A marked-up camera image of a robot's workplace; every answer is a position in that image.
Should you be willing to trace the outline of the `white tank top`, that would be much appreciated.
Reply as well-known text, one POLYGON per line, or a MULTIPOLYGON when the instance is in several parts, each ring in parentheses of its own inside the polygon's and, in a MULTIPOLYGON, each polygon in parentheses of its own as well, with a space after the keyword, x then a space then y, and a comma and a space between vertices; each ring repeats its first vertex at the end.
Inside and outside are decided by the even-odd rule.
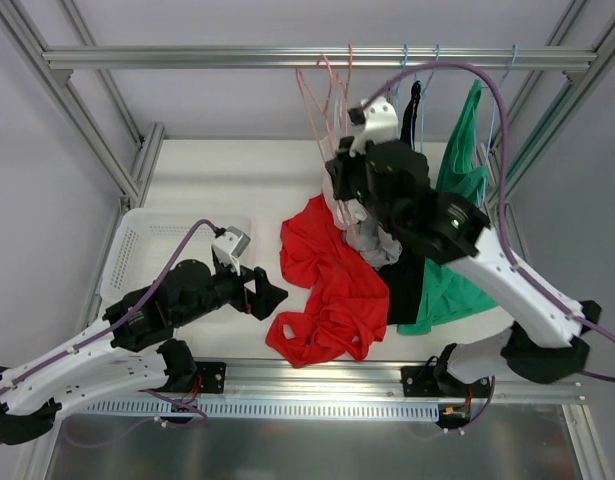
MULTIPOLYGON (((334 158, 340 140, 349 133, 350 124, 347 119, 346 106, 347 96, 344 90, 335 90, 327 110, 326 134, 320 142, 320 146, 324 149, 324 163, 334 158)), ((322 194, 331 212, 334 225, 339 230, 346 231, 349 227, 366 219, 366 211, 358 201, 341 201, 334 198, 332 180, 327 172, 323 176, 322 194)))

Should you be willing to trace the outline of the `red tank top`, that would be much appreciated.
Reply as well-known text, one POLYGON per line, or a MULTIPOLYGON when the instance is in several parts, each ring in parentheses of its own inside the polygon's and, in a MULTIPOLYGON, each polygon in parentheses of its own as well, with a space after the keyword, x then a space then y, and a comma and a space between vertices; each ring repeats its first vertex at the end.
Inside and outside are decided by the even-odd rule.
POLYGON ((342 239, 325 199, 318 195, 281 226, 280 270, 288 283, 308 289, 301 312, 281 312, 266 344, 294 368, 342 355, 360 362, 384 339, 389 289, 342 239))

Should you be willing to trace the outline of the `pink hanger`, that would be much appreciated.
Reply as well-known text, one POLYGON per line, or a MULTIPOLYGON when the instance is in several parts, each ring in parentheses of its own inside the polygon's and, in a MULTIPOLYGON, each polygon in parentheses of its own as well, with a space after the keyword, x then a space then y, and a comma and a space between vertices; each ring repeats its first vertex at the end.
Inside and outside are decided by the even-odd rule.
POLYGON ((327 55, 321 54, 316 60, 316 66, 323 66, 327 72, 328 83, 323 101, 317 98, 316 92, 310 86, 301 69, 295 70, 295 80, 314 139, 316 140, 316 146, 320 157, 322 162, 326 163, 330 159, 329 154, 333 153, 335 150, 333 134, 329 124, 329 106, 336 76, 334 75, 330 59, 327 55))
MULTIPOLYGON (((349 134, 349 119, 348 119, 348 105, 349 105, 349 90, 352 80, 353 72, 353 55, 354 50, 352 44, 348 45, 348 63, 347 73, 338 74, 335 79, 338 81, 337 96, 334 104, 334 132, 338 139, 335 145, 338 146, 339 142, 349 134)), ((340 227, 345 232, 350 226, 353 225, 354 217, 350 213, 348 204, 343 201, 337 202, 337 216, 340 218, 340 227)))

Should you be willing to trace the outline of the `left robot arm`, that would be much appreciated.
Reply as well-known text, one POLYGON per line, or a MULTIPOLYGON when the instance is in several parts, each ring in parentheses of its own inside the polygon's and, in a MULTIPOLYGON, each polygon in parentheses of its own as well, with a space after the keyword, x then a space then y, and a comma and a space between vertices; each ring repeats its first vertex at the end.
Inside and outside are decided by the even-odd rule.
POLYGON ((0 443, 35 440, 56 421, 121 394, 192 389, 198 367, 177 329, 225 306, 264 320, 287 296, 260 267, 178 263, 63 345, 17 368, 0 366, 0 443))

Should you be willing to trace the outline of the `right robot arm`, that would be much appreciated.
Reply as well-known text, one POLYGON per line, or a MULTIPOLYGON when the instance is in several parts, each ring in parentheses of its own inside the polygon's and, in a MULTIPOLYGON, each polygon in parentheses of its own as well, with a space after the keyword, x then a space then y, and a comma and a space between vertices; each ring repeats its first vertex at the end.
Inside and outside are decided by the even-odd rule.
POLYGON ((463 396, 469 385, 500 373, 542 385, 583 373, 590 347, 582 336, 598 322, 600 306, 526 279, 526 263, 505 255, 486 214, 459 194, 431 187, 425 156, 400 140, 368 141, 363 150, 359 144, 343 138, 325 164, 334 198, 358 201, 404 250, 465 277, 513 319, 496 335, 447 345, 433 369, 435 388, 463 396))

